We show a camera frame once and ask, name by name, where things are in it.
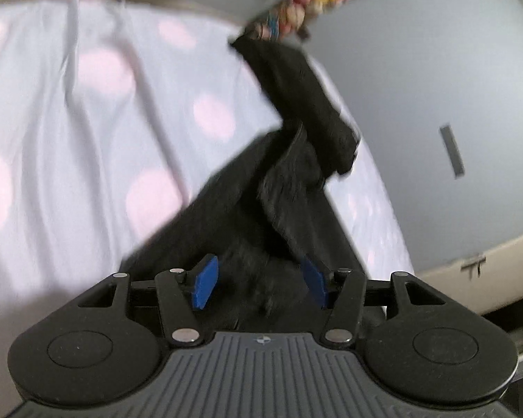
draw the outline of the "black plastic mount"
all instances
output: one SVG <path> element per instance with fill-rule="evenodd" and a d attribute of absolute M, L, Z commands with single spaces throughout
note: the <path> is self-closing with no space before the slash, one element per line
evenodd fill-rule
<path fill-rule="evenodd" d="M 10 349 L 8 366 L 22 396 L 56 408 L 121 401 L 154 381 L 177 349 L 209 346 L 217 332 L 203 331 L 192 309 L 207 303 L 215 264 L 208 256 L 190 271 L 161 272 L 154 281 L 131 282 L 127 273 L 115 273 L 52 313 Z M 461 410 L 493 402 L 507 389 L 517 366 L 509 337 L 413 275 L 372 281 L 355 270 L 330 271 L 313 257 L 301 268 L 327 313 L 321 328 L 307 332 L 320 347 L 356 354 L 389 395 Z M 388 319 L 361 339 L 364 306 L 386 307 Z M 181 331 L 194 336 L 183 339 Z M 272 335 L 257 342 L 264 345 Z M 294 369 L 295 363 L 283 366 Z"/>
<path fill-rule="evenodd" d="M 385 391 L 349 350 L 308 333 L 219 332 L 175 350 L 132 395 L 86 409 L 26 402 L 10 418 L 515 418 L 500 402 L 464 410 L 407 403 Z"/>

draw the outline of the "blue clip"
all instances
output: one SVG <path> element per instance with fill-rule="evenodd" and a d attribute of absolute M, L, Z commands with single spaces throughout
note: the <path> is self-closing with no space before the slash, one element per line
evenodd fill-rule
<path fill-rule="evenodd" d="M 194 309 L 204 309 L 213 288 L 219 279 L 219 260 L 212 256 L 204 269 L 196 276 L 196 283 L 192 293 L 192 306 Z"/>
<path fill-rule="evenodd" d="M 316 300 L 316 303 L 322 308 L 327 308 L 327 303 L 329 299 L 329 294 L 327 292 L 327 286 L 324 274 L 319 271 L 312 261 L 308 258 L 300 263 L 302 270 L 302 276 L 304 277 L 304 282 L 308 286 L 311 295 Z"/>

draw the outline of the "metal rivet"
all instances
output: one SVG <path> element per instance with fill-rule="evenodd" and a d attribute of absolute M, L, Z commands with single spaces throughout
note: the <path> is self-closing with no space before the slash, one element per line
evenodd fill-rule
<path fill-rule="evenodd" d="M 347 279 L 347 276 L 349 276 L 349 273 L 351 272 L 351 269 L 347 269 L 345 267 L 337 269 L 333 272 L 333 279 L 335 280 L 335 282 L 341 284 Z"/>
<path fill-rule="evenodd" d="M 348 343 L 352 338 L 353 334 L 342 328 L 333 328 L 326 333 L 326 339 L 332 343 Z"/>
<path fill-rule="evenodd" d="M 172 332 L 172 339 L 179 343 L 193 343 L 199 339 L 199 332 L 193 328 L 179 328 Z"/>
<path fill-rule="evenodd" d="M 186 276 L 188 272 L 184 269 L 170 269 L 170 273 L 174 273 L 174 276 L 176 276 L 176 282 L 178 284 L 184 284 L 186 281 Z"/>

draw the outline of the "white bedsheet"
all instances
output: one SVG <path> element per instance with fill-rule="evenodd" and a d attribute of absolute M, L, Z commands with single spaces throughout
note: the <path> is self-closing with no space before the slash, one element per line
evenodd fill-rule
<path fill-rule="evenodd" d="M 227 45 L 237 33 L 111 1 L 0 5 L 0 416 L 20 401 L 13 339 L 116 271 L 211 174 L 279 127 Z M 364 142 L 352 174 L 327 191 L 372 278 L 412 271 Z"/>

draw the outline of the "gray wall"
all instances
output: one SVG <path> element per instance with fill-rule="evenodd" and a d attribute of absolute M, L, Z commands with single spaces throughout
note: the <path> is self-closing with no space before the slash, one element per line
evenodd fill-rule
<path fill-rule="evenodd" d="M 276 0 L 194 1 L 245 20 Z M 359 0 L 312 34 L 306 48 L 362 128 L 417 270 L 523 234 L 520 0 Z"/>

